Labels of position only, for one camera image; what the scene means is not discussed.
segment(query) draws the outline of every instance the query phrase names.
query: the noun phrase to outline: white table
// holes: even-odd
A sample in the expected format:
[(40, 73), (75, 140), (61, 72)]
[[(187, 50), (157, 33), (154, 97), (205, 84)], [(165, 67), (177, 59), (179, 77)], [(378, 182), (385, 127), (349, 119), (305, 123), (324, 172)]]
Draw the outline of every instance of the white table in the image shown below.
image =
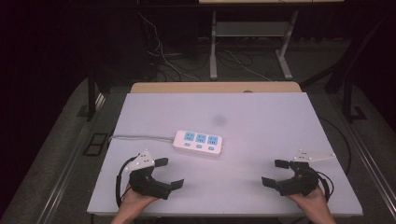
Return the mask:
[[(182, 153), (170, 143), (114, 139), (99, 174), (88, 212), (114, 215), (115, 180), (120, 167), (146, 148), (154, 159), (169, 158), (156, 168), (158, 181), (185, 179), (168, 200), (151, 204), (142, 216), (284, 217), (302, 211), (262, 176), (283, 180), (292, 170), (275, 168), (274, 160), (292, 160), (299, 149), (332, 153), (312, 105), (302, 92), (131, 93), (126, 97), (115, 134), (173, 137), (177, 130), (223, 137), (218, 158)], [(328, 175), (335, 191), (329, 206), (338, 217), (362, 215), (361, 205), (337, 159), (312, 162)], [(128, 175), (123, 176), (122, 189)]]

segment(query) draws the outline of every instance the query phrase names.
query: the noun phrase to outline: floor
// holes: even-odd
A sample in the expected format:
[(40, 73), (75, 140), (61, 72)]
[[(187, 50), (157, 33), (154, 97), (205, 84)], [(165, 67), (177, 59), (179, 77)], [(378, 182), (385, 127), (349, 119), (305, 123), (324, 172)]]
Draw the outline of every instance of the floor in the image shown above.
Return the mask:
[[(157, 77), (152, 81), (211, 81), (207, 61), (208, 41), (202, 38), (198, 42), (200, 49), (194, 57), (186, 57), (177, 49), (165, 48), (164, 56), (167, 61), (163, 61), (158, 67)], [(285, 81), (274, 54), (280, 44), (279, 39), (220, 39), (217, 44), (218, 81), (266, 81), (267, 78)], [(286, 59), (293, 81), (307, 80), (337, 62), (348, 44), (348, 40), (342, 39), (321, 42), (292, 41)], [(389, 188), (396, 189), (396, 134), (358, 88), (354, 89), (353, 105), (361, 108), (367, 119), (348, 123), (340, 112), (342, 92), (327, 94), (323, 90), (326, 81), (325, 77), (303, 91), (308, 93), (333, 150), (345, 170), (349, 158), (347, 148), (350, 147), (351, 166), (347, 177), (364, 213), (362, 217), (338, 217), (337, 223), (395, 223), (395, 216), (386, 203), (384, 190), (376, 181), (377, 176), (363, 162), (365, 159), (361, 151), (363, 148), (369, 152)], [(111, 217), (92, 217), (86, 212), (106, 155), (106, 144), (97, 157), (84, 156), (83, 152), (95, 133), (111, 135), (130, 88), (115, 85), (110, 93), (100, 94), (96, 102), (97, 112), (87, 122), (87, 82), (84, 81), (78, 86), (1, 223), (109, 223)], [(295, 219), (296, 217), (282, 217), (279, 221), (289, 224)], [(228, 220), (227, 223), (232, 221), (236, 223), (235, 219)], [(245, 220), (243, 223), (256, 223), (255, 221), (268, 223), (265, 220)]]

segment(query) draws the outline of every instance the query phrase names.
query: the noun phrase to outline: hand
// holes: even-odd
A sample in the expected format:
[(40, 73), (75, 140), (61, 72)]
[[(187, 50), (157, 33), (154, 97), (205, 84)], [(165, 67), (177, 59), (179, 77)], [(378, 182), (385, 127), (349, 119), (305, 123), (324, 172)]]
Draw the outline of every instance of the hand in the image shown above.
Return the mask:
[(143, 210), (152, 202), (158, 200), (151, 196), (143, 196), (131, 189), (128, 184), (123, 196), (119, 211), (111, 221), (112, 224), (129, 224), (137, 218)]
[(312, 222), (316, 224), (335, 223), (320, 186), (317, 186), (305, 197), (302, 194), (293, 194), (286, 197), (297, 203)]

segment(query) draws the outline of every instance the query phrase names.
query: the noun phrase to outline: power strip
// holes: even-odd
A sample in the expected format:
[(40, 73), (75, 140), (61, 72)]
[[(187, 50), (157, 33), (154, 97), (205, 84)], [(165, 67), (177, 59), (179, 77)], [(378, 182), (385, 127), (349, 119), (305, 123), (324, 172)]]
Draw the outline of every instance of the power strip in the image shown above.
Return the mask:
[(177, 131), (173, 146), (177, 150), (216, 157), (223, 150), (222, 137), (190, 131)]

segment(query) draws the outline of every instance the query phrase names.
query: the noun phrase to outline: power cord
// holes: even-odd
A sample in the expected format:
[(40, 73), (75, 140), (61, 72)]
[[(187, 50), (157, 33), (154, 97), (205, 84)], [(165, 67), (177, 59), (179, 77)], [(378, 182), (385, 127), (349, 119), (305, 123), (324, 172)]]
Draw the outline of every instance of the power cord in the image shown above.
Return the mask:
[(227, 53), (229, 53), (231, 56), (233, 56), (233, 58), (235, 58), (235, 60), (243, 67), (243, 68), (245, 68), (245, 70), (247, 70), (248, 72), (250, 72), (250, 73), (252, 73), (252, 74), (254, 74), (254, 75), (257, 75), (257, 76), (259, 76), (259, 77), (263, 77), (263, 78), (265, 78), (265, 79), (267, 79), (268, 81), (272, 81), (271, 79), (269, 79), (268, 77), (265, 77), (265, 76), (263, 76), (263, 75), (261, 75), (261, 74), (259, 74), (259, 73), (256, 73), (256, 72), (253, 72), (252, 70), (250, 70), (250, 69), (248, 69), (247, 67), (245, 67), (230, 51), (228, 51), (228, 50), (225, 50), (225, 52), (227, 52)]
[(178, 69), (176, 69), (171, 63), (168, 62), (168, 60), (166, 59), (166, 57), (165, 57), (165, 55), (163, 53), (163, 43), (161, 42), (160, 38), (158, 37), (157, 27), (152, 22), (150, 22), (148, 19), (146, 19), (140, 12), (138, 12), (138, 15), (145, 22), (147, 22), (148, 24), (150, 24), (154, 28), (155, 39), (158, 41), (158, 46), (154, 50), (154, 52), (148, 51), (148, 54), (150, 54), (152, 56), (155, 56), (155, 57), (161, 56), (163, 58), (163, 61), (166, 62), (170, 67), (172, 67), (178, 74), (181, 74), (184, 77), (192, 78), (192, 79), (194, 79), (194, 80), (196, 80), (198, 82), (201, 81), (201, 79), (197, 75), (195, 75), (195, 74), (194, 74), (194, 76), (187, 75), (186, 73), (181, 72)]
[(331, 123), (331, 122), (328, 121), (327, 119), (325, 119), (325, 118), (323, 118), (323, 117), (321, 117), (321, 116), (318, 116), (318, 118), (321, 119), (321, 120), (323, 120), (323, 121), (325, 121), (326, 123), (330, 124), (337, 132), (340, 133), (340, 135), (341, 135), (342, 138), (344, 139), (344, 141), (345, 141), (345, 143), (346, 143), (347, 153), (348, 153), (348, 160), (347, 160), (347, 165), (346, 165), (345, 174), (348, 175), (348, 174), (349, 174), (349, 171), (350, 171), (350, 166), (351, 166), (351, 163), (352, 163), (352, 151), (351, 151), (351, 149), (350, 149), (350, 145), (349, 145), (349, 143), (348, 143), (348, 141), (347, 141), (346, 136), (341, 132), (341, 130), (340, 130), (337, 126), (335, 126), (333, 123)]
[(157, 141), (165, 141), (165, 142), (173, 142), (175, 138), (173, 137), (163, 137), (163, 136), (154, 136), (154, 135), (126, 135), (126, 134), (115, 134), (108, 138), (108, 143), (111, 142), (112, 139), (120, 139), (120, 140), (157, 140)]

